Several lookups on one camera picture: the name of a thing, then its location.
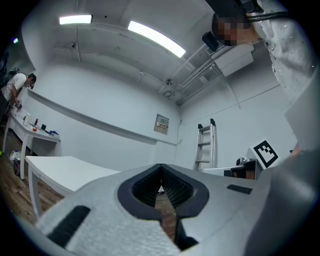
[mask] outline white box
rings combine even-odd
[[[279,155],[265,138],[251,145],[246,153],[246,157],[257,159],[262,169],[275,167],[280,162]]]

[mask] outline fluorescent light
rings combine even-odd
[[[152,41],[155,41],[159,45],[162,45],[164,48],[168,49],[173,54],[177,55],[179,58],[181,58],[182,55],[184,55],[186,52],[185,49],[172,41],[170,38],[140,23],[131,21],[128,30],[136,32],[146,38],[151,39]]]
[[[72,24],[72,23],[91,23],[92,15],[74,15],[60,17],[60,25]]]

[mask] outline white wall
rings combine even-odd
[[[282,159],[294,148],[297,139],[284,116],[288,101],[272,72],[268,52],[258,52],[252,64],[227,80],[241,109],[223,84],[208,86],[182,105],[174,164],[193,167],[198,124],[208,126],[210,118],[216,122],[218,167],[235,165],[239,157],[245,157],[249,146],[262,138],[270,141]],[[208,158],[209,149],[204,147],[202,159]]]
[[[40,116],[40,125],[59,133],[59,156],[118,171],[173,163],[178,109],[145,88],[103,68],[55,60],[42,70],[34,91],[21,93],[23,107],[31,113],[31,122]],[[157,114],[169,118],[168,135],[154,132]],[[36,139],[34,152],[50,155],[53,147]]]
[[[51,59],[50,29],[45,28],[45,20],[49,18],[47,3],[41,1],[21,24],[21,33],[25,49],[36,69],[36,75]]]

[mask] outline security camera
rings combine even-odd
[[[171,81],[171,79],[166,80],[166,81],[165,81],[165,84],[166,84],[167,86],[172,85],[172,81]]]

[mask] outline ceiling pipe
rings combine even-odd
[[[212,66],[210,65],[209,67],[205,68],[201,73],[199,73],[195,78],[190,80],[187,84],[184,85],[184,89],[181,91],[183,93],[186,89],[190,87],[190,85],[197,80],[198,78],[204,76],[206,73],[208,73],[210,70],[212,70]]]
[[[158,92],[158,95],[164,90],[164,88],[166,87],[166,85],[162,86],[161,89]]]
[[[181,84],[178,83],[178,87],[175,88],[166,98],[169,99],[171,97],[172,94],[174,94],[178,89],[180,88],[185,88],[186,85],[189,85],[189,82],[191,81],[191,83],[197,79],[198,73],[202,72],[203,70],[206,70],[210,67],[210,65],[212,65],[212,60],[208,59],[204,64],[202,64],[196,71],[194,71],[192,74],[190,74]]]
[[[70,50],[71,48],[70,48],[70,47],[61,46],[61,47],[54,47],[54,49],[69,49],[69,50]],[[128,64],[128,63],[122,62],[122,61],[120,61],[120,60],[118,60],[118,59],[116,59],[116,58],[112,58],[112,57],[110,57],[110,56],[102,55],[102,54],[99,54],[99,53],[96,53],[96,52],[91,52],[91,51],[79,51],[79,53],[82,53],[82,54],[94,54],[94,55],[97,55],[97,56],[110,58],[110,59],[112,59],[112,60],[114,60],[114,61],[117,61],[117,62],[119,62],[119,63],[121,63],[121,64],[125,64],[125,65],[130,66],[131,68],[136,69],[137,71],[139,71],[139,73],[142,72],[142,74],[143,74],[144,76],[149,77],[149,78],[155,80],[156,82],[158,82],[158,83],[161,84],[161,85],[164,84],[163,81],[159,80],[158,78],[154,77],[153,75],[151,75],[151,74],[149,74],[149,73],[146,73],[146,72],[142,71],[141,69],[136,68],[135,66],[131,66],[131,65]]]
[[[77,5],[76,5],[76,13],[79,13],[79,4],[80,4],[80,0],[78,0]],[[78,41],[78,24],[75,25],[75,40],[76,40],[76,54],[78,57],[78,62],[81,62],[81,58],[80,58],[80,53],[79,53],[79,41]]]
[[[204,88],[206,88],[207,86],[209,86],[210,84],[214,83],[217,79],[219,79],[220,77],[222,77],[223,75],[220,75],[218,77],[216,77],[214,80],[209,81],[208,83],[206,83],[204,86],[202,86],[200,89],[196,90],[195,92],[193,92],[192,94],[190,94],[188,97],[180,100],[177,105],[181,106],[184,102],[186,102],[187,100],[191,99],[193,96],[195,96],[197,93],[199,93],[201,90],[203,90]]]
[[[183,64],[181,67],[178,68],[178,70],[171,76],[171,78],[174,78],[176,74],[203,48],[205,47],[206,44],[204,43],[203,45],[200,46],[198,50],[196,50]]]
[[[142,72],[142,70],[140,70],[140,75],[139,75],[138,81],[136,82],[137,84],[139,84],[142,75],[144,75],[144,73]]]
[[[183,82],[182,84],[184,84],[186,81],[190,80],[195,74],[199,73],[202,71],[202,69],[208,64],[210,63],[208,66],[210,66],[211,64],[214,63],[215,59],[218,58],[219,56],[221,56],[222,54],[226,53],[227,51],[229,51],[230,49],[232,49],[234,46],[223,46],[222,48],[220,48],[218,51],[216,51],[213,55],[211,55],[211,58],[208,59],[205,63],[203,63],[195,72],[193,72],[190,76],[188,76]]]
[[[217,77],[223,75],[222,72],[219,72],[215,64],[212,65],[212,71],[216,74]]]

